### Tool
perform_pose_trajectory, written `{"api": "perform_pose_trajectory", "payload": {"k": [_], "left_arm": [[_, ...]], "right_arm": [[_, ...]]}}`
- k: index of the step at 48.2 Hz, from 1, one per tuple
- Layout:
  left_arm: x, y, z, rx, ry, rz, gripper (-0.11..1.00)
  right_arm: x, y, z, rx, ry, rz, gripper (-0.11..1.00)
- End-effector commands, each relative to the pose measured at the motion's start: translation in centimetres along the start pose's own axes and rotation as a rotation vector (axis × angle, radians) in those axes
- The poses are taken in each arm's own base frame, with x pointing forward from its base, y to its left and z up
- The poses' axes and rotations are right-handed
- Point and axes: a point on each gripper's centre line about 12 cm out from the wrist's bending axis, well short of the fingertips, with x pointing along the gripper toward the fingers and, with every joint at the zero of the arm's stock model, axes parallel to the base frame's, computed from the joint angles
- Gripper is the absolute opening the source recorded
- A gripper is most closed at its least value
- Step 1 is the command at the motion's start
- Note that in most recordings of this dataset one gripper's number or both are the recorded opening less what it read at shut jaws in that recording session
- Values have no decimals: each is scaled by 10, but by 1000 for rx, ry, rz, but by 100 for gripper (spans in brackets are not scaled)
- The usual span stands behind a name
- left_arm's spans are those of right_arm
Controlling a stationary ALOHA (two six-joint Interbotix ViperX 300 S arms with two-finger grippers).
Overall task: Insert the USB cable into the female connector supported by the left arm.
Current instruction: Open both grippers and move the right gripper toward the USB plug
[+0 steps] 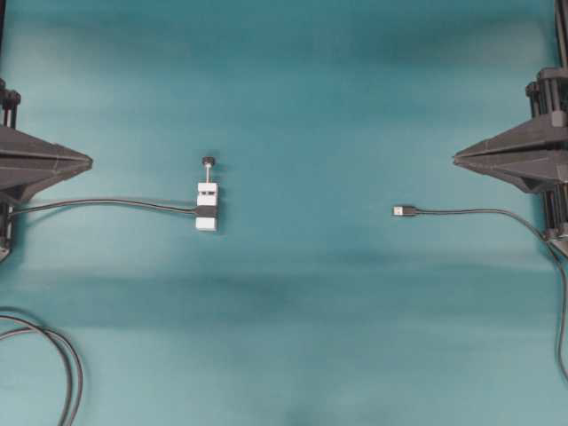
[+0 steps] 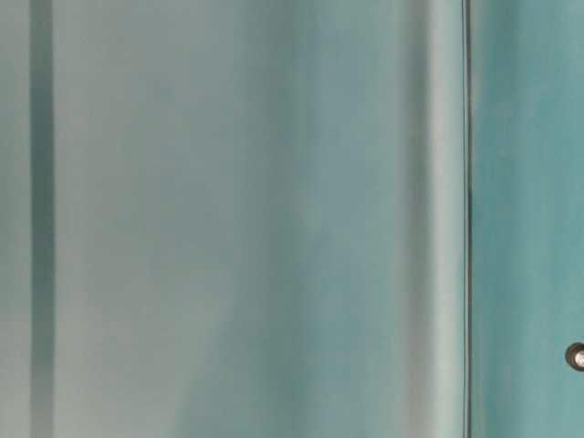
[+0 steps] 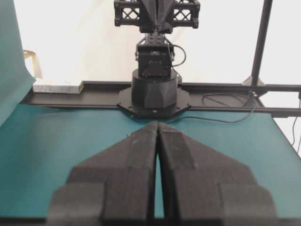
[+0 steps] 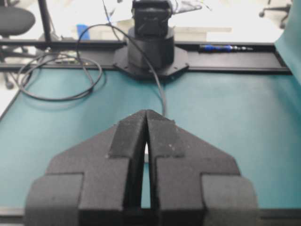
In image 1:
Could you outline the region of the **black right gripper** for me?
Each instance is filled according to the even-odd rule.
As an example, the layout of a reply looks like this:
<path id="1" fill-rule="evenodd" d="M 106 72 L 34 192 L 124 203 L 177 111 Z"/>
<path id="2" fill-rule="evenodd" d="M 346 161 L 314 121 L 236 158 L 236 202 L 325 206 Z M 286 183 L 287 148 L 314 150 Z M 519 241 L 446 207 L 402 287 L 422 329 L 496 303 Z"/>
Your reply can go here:
<path id="1" fill-rule="evenodd" d="M 534 118 L 461 150 L 454 164 L 499 179 L 561 182 L 541 199 L 546 240 L 567 256 L 567 153 L 510 153 L 567 140 L 567 69 L 543 68 L 525 94 Z"/>

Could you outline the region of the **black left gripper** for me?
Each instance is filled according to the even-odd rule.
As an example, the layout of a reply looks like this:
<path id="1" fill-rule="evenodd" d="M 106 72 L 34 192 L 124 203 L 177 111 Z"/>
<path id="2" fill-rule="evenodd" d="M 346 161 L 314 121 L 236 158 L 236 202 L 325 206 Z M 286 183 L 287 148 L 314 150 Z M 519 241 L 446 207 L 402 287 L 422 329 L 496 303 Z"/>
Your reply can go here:
<path id="1" fill-rule="evenodd" d="M 47 142 L 16 129 L 21 96 L 1 80 L 1 261 L 12 251 L 12 222 L 9 214 L 20 201 L 18 186 L 48 183 L 73 178 L 91 169 L 92 159 L 68 147 Z M 22 158 L 71 160 L 84 163 L 59 163 L 56 167 L 18 168 Z"/>

